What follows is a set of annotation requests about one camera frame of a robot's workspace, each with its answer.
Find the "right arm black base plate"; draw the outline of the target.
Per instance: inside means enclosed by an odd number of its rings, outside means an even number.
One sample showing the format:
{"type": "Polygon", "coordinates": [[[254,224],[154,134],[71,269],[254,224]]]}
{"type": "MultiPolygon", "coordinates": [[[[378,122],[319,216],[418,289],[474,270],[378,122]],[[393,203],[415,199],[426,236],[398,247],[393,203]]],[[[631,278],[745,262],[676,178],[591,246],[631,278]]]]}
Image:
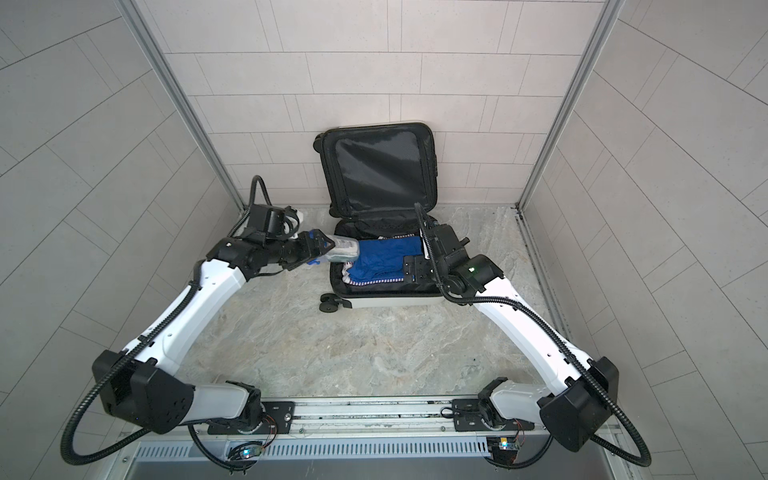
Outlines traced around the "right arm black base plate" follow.
{"type": "Polygon", "coordinates": [[[453,399],[449,406],[440,410],[440,416],[450,420],[457,432],[527,432],[535,429],[533,422],[503,418],[489,401],[477,398],[453,399]]]}

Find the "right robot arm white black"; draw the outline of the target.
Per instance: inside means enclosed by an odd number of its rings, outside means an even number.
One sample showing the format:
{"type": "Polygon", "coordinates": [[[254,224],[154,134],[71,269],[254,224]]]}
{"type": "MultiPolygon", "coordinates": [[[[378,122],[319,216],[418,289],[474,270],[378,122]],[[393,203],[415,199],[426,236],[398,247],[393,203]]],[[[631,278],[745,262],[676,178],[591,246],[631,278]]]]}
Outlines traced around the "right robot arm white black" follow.
{"type": "Polygon", "coordinates": [[[452,227],[431,219],[421,204],[415,212],[427,270],[439,292],[490,320],[539,376],[539,386],[530,388],[507,377],[492,381],[478,396],[478,417],[491,429],[522,422],[541,425],[570,451],[589,441],[617,451],[598,435],[611,418],[630,425],[618,404],[617,367],[605,357],[592,358],[561,335],[521,297],[500,266],[485,255],[469,255],[467,242],[452,227]]]}

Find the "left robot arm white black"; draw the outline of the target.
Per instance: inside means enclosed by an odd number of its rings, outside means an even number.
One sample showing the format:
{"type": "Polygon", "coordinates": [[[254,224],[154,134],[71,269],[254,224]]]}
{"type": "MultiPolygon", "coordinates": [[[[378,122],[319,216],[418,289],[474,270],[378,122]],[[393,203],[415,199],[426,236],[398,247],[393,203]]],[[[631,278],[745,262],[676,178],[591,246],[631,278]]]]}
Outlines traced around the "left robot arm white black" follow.
{"type": "Polygon", "coordinates": [[[318,229],[288,239],[219,241],[195,264],[189,286],[155,322],[121,351],[106,350],[94,361],[104,411],[158,434],[206,422],[242,433],[258,430],[265,417],[259,389],[238,382],[193,385],[176,373],[220,308],[262,268],[293,270],[335,246],[318,229]]]}

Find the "clear jar with blue lid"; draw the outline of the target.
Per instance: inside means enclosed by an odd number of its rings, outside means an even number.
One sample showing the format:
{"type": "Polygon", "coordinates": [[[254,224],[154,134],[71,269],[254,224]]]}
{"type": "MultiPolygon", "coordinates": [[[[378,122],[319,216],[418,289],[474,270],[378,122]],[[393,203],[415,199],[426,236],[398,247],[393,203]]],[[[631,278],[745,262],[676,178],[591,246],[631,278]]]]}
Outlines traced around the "clear jar with blue lid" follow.
{"type": "Polygon", "coordinates": [[[328,238],[333,243],[333,247],[322,256],[310,260],[308,265],[351,263],[358,259],[360,246],[356,239],[337,235],[329,235],[328,238]]]}

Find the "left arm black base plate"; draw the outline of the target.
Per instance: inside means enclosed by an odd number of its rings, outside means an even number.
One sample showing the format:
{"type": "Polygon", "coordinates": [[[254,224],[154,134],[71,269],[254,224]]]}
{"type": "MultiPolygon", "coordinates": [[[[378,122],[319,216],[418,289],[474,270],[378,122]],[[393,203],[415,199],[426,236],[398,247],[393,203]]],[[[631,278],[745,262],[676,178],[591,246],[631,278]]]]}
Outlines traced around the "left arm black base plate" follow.
{"type": "Polygon", "coordinates": [[[292,401],[262,402],[255,420],[232,419],[208,422],[208,435],[267,435],[288,434],[291,430],[296,403],[292,401]]]}

